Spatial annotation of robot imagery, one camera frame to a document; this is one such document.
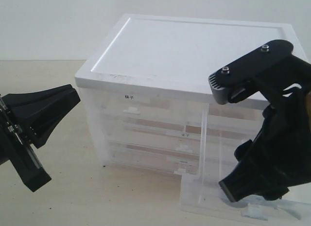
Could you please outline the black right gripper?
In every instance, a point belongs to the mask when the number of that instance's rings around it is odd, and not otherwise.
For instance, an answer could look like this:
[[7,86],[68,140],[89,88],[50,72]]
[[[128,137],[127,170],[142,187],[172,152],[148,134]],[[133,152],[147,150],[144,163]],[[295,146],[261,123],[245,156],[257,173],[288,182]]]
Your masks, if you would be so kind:
[[[275,201],[289,192],[288,187],[311,180],[310,64],[290,55],[255,77],[251,86],[269,104],[256,138],[236,148],[238,164],[218,182],[230,202],[250,195]],[[236,103],[247,98],[241,92],[232,93]]]

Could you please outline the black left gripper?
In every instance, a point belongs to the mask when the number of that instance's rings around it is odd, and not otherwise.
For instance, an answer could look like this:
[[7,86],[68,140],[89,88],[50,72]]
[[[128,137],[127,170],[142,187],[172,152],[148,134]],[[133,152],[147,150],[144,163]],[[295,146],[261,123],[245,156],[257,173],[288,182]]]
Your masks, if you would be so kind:
[[70,84],[1,98],[0,162],[10,161],[32,192],[52,179],[33,149],[46,144],[55,127],[79,102]]

